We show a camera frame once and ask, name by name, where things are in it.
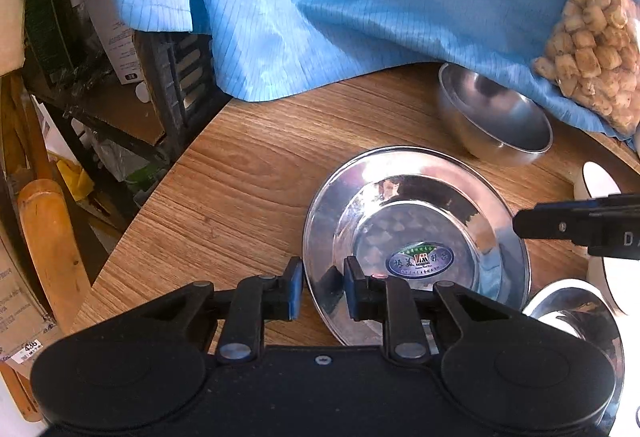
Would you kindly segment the large white red-rimmed bowl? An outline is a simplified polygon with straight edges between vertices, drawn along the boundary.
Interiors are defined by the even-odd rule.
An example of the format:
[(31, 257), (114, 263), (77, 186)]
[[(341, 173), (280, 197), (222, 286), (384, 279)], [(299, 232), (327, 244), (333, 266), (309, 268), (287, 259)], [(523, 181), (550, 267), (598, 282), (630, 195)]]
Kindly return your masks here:
[(639, 316), (639, 261), (591, 256), (587, 279), (616, 313)]

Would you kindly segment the large steel plate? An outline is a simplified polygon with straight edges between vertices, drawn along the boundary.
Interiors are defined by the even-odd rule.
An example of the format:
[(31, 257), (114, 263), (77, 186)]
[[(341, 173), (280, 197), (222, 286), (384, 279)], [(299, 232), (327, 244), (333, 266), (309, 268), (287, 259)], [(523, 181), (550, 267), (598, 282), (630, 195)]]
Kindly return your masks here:
[(578, 279), (555, 281), (540, 290), (523, 309), (525, 316), (555, 327), (599, 348), (613, 365), (616, 384), (599, 427), (614, 426), (625, 379), (625, 353), (612, 310), (594, 285)]

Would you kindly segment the steel plate with sticker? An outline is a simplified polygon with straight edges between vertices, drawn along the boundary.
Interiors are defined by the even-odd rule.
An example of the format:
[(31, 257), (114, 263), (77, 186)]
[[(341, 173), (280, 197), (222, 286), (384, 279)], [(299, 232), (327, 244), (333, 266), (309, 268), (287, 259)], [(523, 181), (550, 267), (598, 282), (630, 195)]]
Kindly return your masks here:
[(378, 345), (381, 324), (349, 316), (348, 256), (365, 275), (415, 290), (451, 281), (515, 310), (529, 295), (529, 257), (506, 202), (469, 165), (420, 146), (352, 158), (320, 186), (305, 221), (303, 262), (321, 319), (343, 345)]

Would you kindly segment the small white red-rimmed bowl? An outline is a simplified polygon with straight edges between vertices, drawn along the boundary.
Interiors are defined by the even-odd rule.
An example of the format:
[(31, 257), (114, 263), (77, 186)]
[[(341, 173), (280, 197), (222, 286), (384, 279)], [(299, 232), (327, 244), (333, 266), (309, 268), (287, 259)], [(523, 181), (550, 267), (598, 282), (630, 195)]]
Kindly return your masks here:
[(592, 198), (621, 194), (614, 178), (599, 164), (588, 160), (574, 180), (574, 199), (587, 201)]

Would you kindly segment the deep steel bowl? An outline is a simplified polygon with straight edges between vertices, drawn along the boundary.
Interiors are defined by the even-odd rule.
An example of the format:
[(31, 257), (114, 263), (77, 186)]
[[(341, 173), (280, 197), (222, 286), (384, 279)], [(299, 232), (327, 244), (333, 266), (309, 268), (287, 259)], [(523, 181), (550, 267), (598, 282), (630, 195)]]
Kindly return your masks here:
[(453, 63), (439, 67), (438, 83), (442, 123), (479, 160), (523, 166), (552, 147), (546, 113), (521, 93)]

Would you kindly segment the bag of dried tofu puffs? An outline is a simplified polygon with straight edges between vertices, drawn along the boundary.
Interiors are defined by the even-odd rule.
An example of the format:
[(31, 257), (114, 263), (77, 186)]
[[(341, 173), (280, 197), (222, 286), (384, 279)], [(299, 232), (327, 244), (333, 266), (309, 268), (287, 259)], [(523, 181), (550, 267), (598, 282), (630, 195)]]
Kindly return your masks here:
[(566, 0), (539, 76), (623, 136), (639, 127), (639, 0)]

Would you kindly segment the lower printed cardboard box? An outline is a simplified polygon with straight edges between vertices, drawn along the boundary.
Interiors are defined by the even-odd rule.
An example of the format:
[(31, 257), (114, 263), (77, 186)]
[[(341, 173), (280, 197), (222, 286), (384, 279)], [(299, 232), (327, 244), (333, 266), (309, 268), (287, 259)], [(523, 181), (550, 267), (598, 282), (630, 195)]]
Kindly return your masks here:
[(40, 353), (64, 334), (29, 290), (15, 266), (14, 256), (11, 246), (1, 241), (1, 361), (29, 377)]

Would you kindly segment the black plastic crate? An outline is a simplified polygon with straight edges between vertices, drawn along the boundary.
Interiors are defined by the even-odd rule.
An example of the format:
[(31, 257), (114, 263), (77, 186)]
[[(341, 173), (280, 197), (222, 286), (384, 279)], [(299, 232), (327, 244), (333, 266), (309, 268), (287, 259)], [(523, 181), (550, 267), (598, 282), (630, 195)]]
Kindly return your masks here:
[(230, 101), (217, 85), (209, 35), (134, 34), (144, 82), (165, 131), (162, 150), (175, 162)]

